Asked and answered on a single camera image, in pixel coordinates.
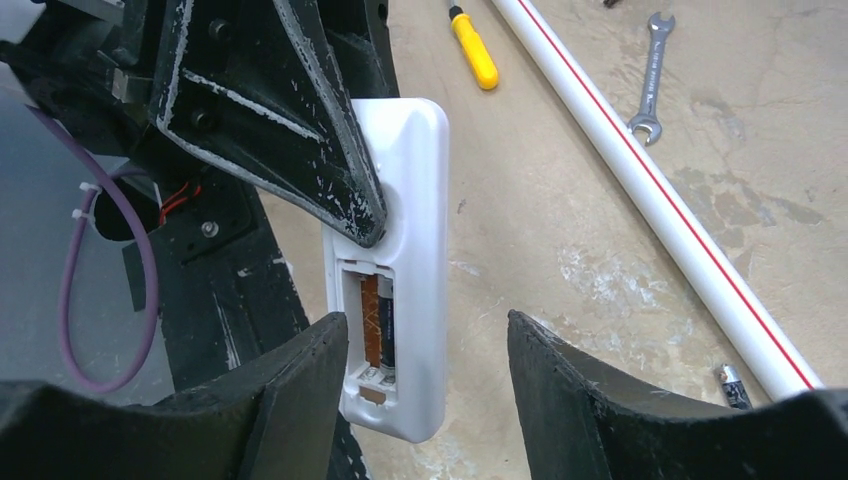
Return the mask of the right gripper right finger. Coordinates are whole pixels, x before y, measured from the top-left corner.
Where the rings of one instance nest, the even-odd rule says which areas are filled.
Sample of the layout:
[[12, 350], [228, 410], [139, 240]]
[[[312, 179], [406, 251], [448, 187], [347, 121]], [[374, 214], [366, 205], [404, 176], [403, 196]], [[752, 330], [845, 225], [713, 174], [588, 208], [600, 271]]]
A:
[[843, 479], [847, 393], [738, 410], [639, 380], [520, 311], [508, 356], [535, 479]]

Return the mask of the white remote control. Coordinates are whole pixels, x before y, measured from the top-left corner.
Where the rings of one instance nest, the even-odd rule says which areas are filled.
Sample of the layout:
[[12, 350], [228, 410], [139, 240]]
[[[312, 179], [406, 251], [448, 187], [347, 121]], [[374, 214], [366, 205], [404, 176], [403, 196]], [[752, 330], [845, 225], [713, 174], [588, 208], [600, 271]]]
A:
[[[422, 98], [357, 99], [353, 106], [388, 219], [371, 248], [322, 232], [327, 306], [348, 324], [340, 410], [351, 423], [421, 443], [445, 416], [449, 122]], [[383, 383], [380, 370], [378, 275], [393, 281], [394, 384]]]

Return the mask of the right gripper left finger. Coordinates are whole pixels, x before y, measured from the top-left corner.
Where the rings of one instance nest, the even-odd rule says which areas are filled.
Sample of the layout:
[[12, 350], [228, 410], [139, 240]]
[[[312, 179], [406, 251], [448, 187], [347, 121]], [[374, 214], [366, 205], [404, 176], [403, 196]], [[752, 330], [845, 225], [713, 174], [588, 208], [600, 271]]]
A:
[[348, 346], [331, 313], [284, 345], [151, 406], [1, 385], [5, 479], [322, 479]]

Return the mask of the black AAA battery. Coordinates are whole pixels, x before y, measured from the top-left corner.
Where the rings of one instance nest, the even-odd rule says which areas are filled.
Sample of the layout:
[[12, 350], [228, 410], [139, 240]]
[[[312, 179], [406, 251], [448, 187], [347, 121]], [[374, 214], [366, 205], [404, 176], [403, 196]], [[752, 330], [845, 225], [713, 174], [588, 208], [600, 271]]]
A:
[[737, 410], [753, 408], [747, 390], [734, 366], [723, 363], [715, 368], [714, 376], [730, 408]]
[[394, 384], [396, 380], [394, 295], [393, 281], [383, 275], [377, 276], [378, 314], [381, 330], [380, 370], [383, 383]]

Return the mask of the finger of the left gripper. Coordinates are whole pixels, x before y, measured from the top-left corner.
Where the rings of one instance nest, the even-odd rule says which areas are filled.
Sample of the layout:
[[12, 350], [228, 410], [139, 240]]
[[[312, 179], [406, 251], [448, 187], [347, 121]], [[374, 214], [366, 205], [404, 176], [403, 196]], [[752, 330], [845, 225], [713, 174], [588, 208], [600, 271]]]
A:
[[389, 94], [384, 1], [170, 1], [149, 118], [362, 247], [388, 209], [353, 103]]

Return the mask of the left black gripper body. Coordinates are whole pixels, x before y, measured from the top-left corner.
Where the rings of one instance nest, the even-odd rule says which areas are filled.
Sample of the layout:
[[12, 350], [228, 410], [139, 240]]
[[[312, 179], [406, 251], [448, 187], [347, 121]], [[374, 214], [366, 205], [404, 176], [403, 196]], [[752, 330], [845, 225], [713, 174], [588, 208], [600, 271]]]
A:
[[[216, 168], [175, 145], [149, 118], [168, 2], [38, 1], [23, 37], [2, 42], [2, 64], [26, 99], [94, 154], [125, 157], [152, 173]], [[385, 98], [398, 94], [389, 34]]]

